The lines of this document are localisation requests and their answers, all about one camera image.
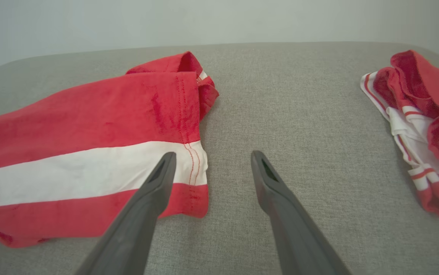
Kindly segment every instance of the red and white striped cloth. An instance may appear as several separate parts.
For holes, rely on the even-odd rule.
[[[0,242],[104,233],[162,155],[177,153],[163,216],[207,213],[199,123],[218,92],[190,52],[0,116]]]
[[[439,68],[410,50],[361,79],[362,91],[391,125],[426,211],[439,215]]]

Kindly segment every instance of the wall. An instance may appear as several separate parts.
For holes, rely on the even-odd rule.
[[[347,40],[439,53],[439,1],[0,0],[0,65],[103,49]]]

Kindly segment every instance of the striped fabric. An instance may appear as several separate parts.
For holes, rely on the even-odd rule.
[[[207,213],[199,123],[218,92],[190,52],[0,116],[0,242],[104,233],[161,156],[177,153],[163,216]]]
[[[439,215],[439,69],[413,51],[391,64],[364,75],[360,86],[390,123],[423,208]]]

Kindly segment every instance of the red cloth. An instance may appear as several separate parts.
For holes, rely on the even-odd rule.
[[[439,68],[413,50],[392,56],[391,65],[377,72],[374,89],[392,108],[413,106],[435,119],[428,148],[439,159]]]
[[[177,170],[162,217],[203,217],[199,122],[217,96],[186,52],[1,115],[0,242],[102,235],[167,151],[177,152]]]

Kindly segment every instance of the gray fabric surface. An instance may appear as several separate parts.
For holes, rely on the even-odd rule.
[[[220,97],[201,123],[209,213],[158,221],[147,274],[279,274],[249,154],[262,150],[354,274],[439,274],[439,218],[415,196],[389,125],[359,89],[416,49],[371,42],[157,47],[53,55],[0,67],[0,114],[61,89],[191,50]],[[97,239],[0,244],[0,274],[71,274]]]

